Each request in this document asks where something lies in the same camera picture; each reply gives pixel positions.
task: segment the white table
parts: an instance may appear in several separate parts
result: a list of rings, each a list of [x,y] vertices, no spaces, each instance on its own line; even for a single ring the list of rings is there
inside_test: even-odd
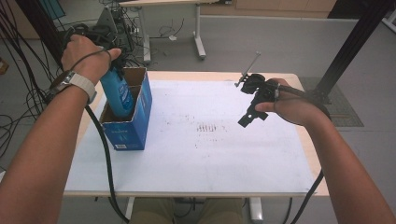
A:
[[[198,54],[201,59],[206,57],[204,45],[201,40],[201,7],[203,3],[214,3],[219,0],[136,0],[131,2],[120,3],[121,7],[134,7],[139,15],[141,35],[143,38],[143,61],[145,63],[151,62],[150,46],[149,46],[149,35],[146,30],[146,19],[145,19],[145,7],[156,7],[156,6],[168,6],[168,5],[195,5],[195,31],[193,32],[195,45],[198,49]],[[158,8],[157,11],[151,16],[156,16],[156,14],[166,11],[166,8]]]
[[[283,77],[291,86],[302,88],[293,74],[263,75]],[[111,150],[117,195],[249,197],[251,212],[259,213],[260,197],[304,196],[320,171],[306,130],[274,114],[266,121],[255,119],[246,129],[239,126],[237,121],[253,99],[234,86],[240,76],[148,71],[153,106],[147,145],[143,151]],[[104,100],[98,89],[93,105],[100,116]],[[103,147],[89,122],[87,116],[81,122],[64,195],[109,195]],[[329,195],[325,181],[316,195]]]

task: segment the cabinet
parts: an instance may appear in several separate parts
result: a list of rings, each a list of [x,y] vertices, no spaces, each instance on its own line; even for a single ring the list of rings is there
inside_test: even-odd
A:
[[[228,6],[204,6],[202,14],[327,18],[336,0],[233,0]]]

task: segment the black pole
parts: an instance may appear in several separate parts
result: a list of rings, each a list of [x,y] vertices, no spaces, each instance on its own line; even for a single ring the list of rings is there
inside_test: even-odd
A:
[[[394,0],[374,0],[366,9],[358,23],[353,28],[346,42],[335,56],[313,93],[322,101],[326,101],[328,94],[338,79],[343,75],[349,64],[358,54],[361,47],[373,33],[375,28],[385,17]]]
[[[16,0],[22,12],[44,42],[58,66],[62,67],[62,40],[52,19],[41,6],[39,0]]]

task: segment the table leg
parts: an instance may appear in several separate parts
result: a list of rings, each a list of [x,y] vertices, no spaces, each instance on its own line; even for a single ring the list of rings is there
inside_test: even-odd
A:
[[[204,45],[202,44],[201,40],[201,21],[200,21],[200,16],[201,16],[201,7],[199,4],[196,4],[195,7],[195,32],[194,34],[194,40],[195,40],[195,45],[197,46],[198,49],[198,54],[203,60],[206,57]]]
[[[393,13],[389,16],[388,19],[382,19],[382,22],[385,23],[391,29],[393,32],[396,33],[396,26],[393,24],[396,21],[396,10],[393,11]]]
[[[149,35],[146,33],[145,15],[142,7],[137,7],[136,9],[139,15],[140,32],[142,33],[142,39],[143,39],[143,62],[150,63],[151,54],[149,48]]]
[[[261,198],[249,198],[249,209],[250,209],[250,220],[255,224],[262,224],[264,219],[262,218],[262,199]]]
[[[132,209],[134,208],[134,197],[128,198],[128,204],[126,205],[125,216],[129,219],[132,215]]]

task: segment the black metal stand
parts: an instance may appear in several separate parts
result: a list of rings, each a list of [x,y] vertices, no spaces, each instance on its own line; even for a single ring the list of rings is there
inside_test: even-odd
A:
[[[327,101],[327,96],[332,87],[334,87],[340,76],[344,74],[376,26],[385,17],[392,3],[393,0],[372,1],[372,4],[363,13],[325,75],[312,91],[321,102],[325,103]]]

